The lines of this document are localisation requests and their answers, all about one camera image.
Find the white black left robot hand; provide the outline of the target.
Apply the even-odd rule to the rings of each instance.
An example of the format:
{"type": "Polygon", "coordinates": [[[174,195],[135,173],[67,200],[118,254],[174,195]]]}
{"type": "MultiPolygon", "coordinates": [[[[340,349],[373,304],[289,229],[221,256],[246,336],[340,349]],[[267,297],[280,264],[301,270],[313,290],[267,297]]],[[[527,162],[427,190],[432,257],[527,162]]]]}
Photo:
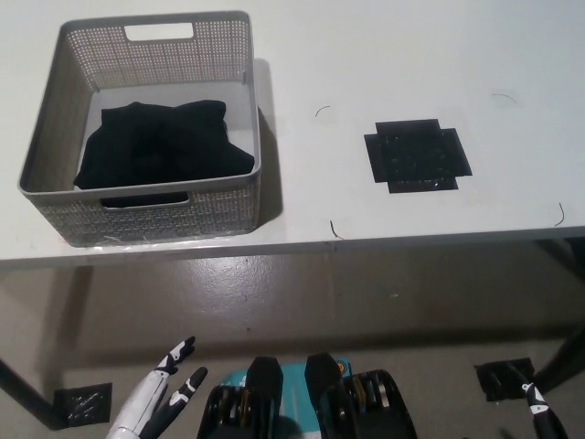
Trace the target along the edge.
{"type": "Polygon", "coordinates": [[[195,351],[196,338],[188,337],[172,348],[134,388],[107,438],[159,438],[186,408],[207,376],[207,368],[198,368],[166,401],[168,380],[178,365],[195,351]]]}

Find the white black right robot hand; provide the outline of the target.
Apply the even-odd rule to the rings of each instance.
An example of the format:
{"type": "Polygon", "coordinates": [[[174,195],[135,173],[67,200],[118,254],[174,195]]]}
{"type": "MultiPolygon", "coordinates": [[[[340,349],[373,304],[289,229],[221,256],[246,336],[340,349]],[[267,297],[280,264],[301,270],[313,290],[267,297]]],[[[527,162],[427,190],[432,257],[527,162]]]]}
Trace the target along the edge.
{"type": "Polygon", "coordinates": [[[536,385],[529,381],[514,365],[508,364],[522,382],[522,390],[532,415],[538,439],[568,439],[568,434],[560,419],[550,408],[536,385]]]}

